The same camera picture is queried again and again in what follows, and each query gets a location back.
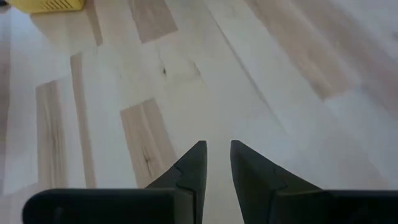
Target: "yellow basket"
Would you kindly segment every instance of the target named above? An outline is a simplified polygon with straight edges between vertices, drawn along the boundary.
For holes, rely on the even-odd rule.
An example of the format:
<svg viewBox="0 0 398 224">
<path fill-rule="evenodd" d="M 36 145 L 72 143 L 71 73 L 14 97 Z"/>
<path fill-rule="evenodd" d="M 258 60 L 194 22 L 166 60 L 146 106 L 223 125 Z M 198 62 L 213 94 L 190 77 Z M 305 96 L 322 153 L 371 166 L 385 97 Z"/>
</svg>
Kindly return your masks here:
<svg viewBox="0 0 398 224">
<path fill-rule="evenodd" d="M 24 13 L 76 11 L 83 8 L 86 0 L 7 0 Z"/>
</svg>

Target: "wooden floor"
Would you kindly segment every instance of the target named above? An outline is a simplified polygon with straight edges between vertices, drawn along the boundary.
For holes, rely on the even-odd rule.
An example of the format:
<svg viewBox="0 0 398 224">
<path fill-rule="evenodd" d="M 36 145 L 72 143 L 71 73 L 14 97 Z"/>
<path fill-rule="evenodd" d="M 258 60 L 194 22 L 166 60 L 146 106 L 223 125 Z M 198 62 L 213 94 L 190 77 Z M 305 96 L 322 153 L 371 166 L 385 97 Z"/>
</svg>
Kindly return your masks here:
<svg viewBox="0 0 398 224">
<path fill-rule="evenodd" d="M 243 223 L 229 142 L 325 189 L 398 189 L 396 0 L 89 0 L 0 12 L 0 224 L 136 188 L 208 142 L 204 223 Z"/>
</svg>

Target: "floor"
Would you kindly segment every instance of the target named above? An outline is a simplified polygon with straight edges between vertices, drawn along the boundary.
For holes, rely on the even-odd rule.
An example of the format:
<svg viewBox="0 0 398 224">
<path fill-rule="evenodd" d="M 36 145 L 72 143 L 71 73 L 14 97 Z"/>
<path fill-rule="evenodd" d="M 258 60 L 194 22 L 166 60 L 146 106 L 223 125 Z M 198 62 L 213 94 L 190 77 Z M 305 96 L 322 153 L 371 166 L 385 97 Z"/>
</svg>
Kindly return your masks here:
<svg viewBox="0 0 398 224">
<path fill-rule="evenodd" d="M 229 142 L 324 189 L 398 189 L 395 0 L 89 0 L 0 12 L 0 217 L 145 187 L 208 143 L 204 223 L 243 223 Z"/>
</svg>

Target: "yellow object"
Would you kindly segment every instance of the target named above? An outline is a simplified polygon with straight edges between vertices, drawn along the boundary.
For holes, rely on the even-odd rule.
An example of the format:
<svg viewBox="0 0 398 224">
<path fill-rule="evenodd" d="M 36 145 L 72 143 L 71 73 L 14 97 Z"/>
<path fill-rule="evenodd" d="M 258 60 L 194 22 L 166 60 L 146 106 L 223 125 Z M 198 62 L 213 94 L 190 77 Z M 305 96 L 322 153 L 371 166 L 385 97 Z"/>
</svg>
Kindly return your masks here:
<svg viewBox="0 0 398 224">
<path fill-rule="evenodd" d="M 25 13 L 75 11 L 83 8 L 86 0 L 7 0 Z"/>
</svg>

